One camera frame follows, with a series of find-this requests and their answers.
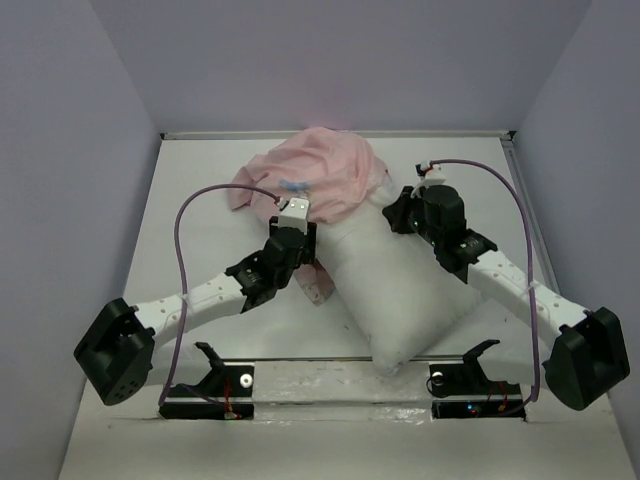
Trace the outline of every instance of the white pillow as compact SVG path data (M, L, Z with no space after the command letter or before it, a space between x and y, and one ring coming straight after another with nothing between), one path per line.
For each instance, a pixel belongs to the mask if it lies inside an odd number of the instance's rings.
M391 232L382 208L395 200L379 187L346 219L320 225L316 246L384 375L434 344L481 302L479 292L438 265L426 241Z

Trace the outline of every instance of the pink cloth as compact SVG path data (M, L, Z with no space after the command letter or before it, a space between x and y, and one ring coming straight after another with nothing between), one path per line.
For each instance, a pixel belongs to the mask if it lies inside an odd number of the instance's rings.
M238 171L233 183L258 186L283 198L306 197L311 202L311 221L334 223L378 188L386 173L386 165L364 138L317 127L294 135L266 155L256 155ZM228 200L234 210L250 204L265 223L278 213L273 200L247 190L228 190ZM296 279L316 304L333 291L319 265L298 269Z

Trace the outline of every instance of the purple cable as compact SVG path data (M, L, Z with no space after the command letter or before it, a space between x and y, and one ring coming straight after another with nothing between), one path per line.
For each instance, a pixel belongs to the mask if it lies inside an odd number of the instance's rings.
M529 220L527 219L527 215L525 213L524 205L522 204L522 200L518 196L518 193L511 186L511 184L504 178L500 173L498 173L495 169L484 165L480 162L474 162L473 160L458 160L458 159L447 159L447 160L434 160L429 162L429 166L433 165L443 165L443 164L458 164L458 165L471 165L472 167L481 168L492 175L494 175L502 184L507 187L509 193L516 201L518 205L518 210L520 210L520 215L522 216L522 225L524 226L524 238L527 244L527 288L529 291L529 312L531 315L531 344L533 346L533 386L531 388L531 393L527 397L527 399L511 410L507 410L506 412L502 412L496 416L505 417L511 415L521 409L523 409L527 404L536 402L538 400L538 395L540 394L540 350L538 348L538 311L536 309L536 291L533 288L533 242L531 241L531 228L529 227Z
M180 310L180 320L178 321L178 333L176 335L176 346L173 349L173 358L171 359L171 366L169 367L169 375L167 375L167 382L164 384L162 389L162 393L160 394L160 398L158 399L158 405L164 405L167 396L169 395L169 390L171 389L171 384L173 382L173 377L176 374L176 368L178 366L178 357L180 356L180 347L182 345L182 336L184 335L185 325L187 324L187 300L184 298L187 293L189 293L189 288L187 287L187 271L184 266L184 258L182 257L182 249L180 248L180 220L182 220L182 215L184 211L187 209L189 204L198 198L203 193L212 192L213 190L221 190L227 188L239 188L242 190L251 190L253 192L262 193L263 195L267 195L277 203L280 201L280 198L267 191L263 188L252 187L249 185L241 185L237 183L222 183L220 185L212 185L210 187L205 187L197 192L193 193L189 198L185 200L185 202L178 210L178 214L176 215L176 222L173 227L173 242L176 247L176 257L178 257L178 268L180 269L180 282L182 284L182 309Z

